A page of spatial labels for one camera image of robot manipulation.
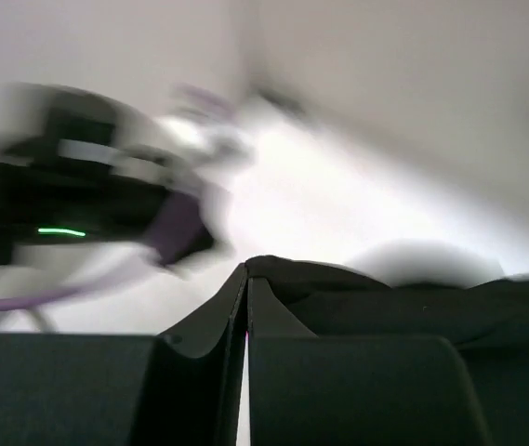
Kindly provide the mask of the black trousers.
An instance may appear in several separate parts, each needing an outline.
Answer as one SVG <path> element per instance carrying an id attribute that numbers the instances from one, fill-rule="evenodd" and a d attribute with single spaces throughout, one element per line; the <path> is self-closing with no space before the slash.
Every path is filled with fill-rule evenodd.
<path id="1" fill-rule="evenodd" d="M 529 445 L 529 281 L 470 288 L 390 286 L 346 269 L 258 256 L 248 281 L 266 280 L 277 299 L 319 336 L 426 335 L 464 361 L 489 445 Z"/>

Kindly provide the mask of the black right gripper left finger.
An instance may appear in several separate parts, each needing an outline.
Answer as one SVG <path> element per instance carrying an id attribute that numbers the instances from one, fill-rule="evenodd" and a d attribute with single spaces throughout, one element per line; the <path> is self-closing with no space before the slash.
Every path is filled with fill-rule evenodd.
<path id="1" fill-rule="evenodd" d="M 157 335 L 0 334 L 0 445 L 233 445 L 245 286 Z"/>

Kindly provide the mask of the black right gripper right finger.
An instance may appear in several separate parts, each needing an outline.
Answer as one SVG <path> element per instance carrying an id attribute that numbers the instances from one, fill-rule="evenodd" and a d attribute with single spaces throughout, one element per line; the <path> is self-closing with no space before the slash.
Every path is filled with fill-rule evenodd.
<path id="1" fill-rule="evenodd" d="M 439 336 L 319 336 L 247 285 L 255 445 L 489 445 L 467 367 Z"/>

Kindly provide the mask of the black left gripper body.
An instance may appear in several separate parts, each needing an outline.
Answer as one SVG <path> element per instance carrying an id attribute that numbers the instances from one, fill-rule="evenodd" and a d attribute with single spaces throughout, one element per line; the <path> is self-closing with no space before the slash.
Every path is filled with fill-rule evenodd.
<path id="1" fill-rule="evenodd" d="M 205 183 L 169 151 L 139 142 L 149 117 L 101 94 L 14 85 L 0 133 L 0 266 L 22 245 L 136 242 L 169 268 L 215 250 Z"/>

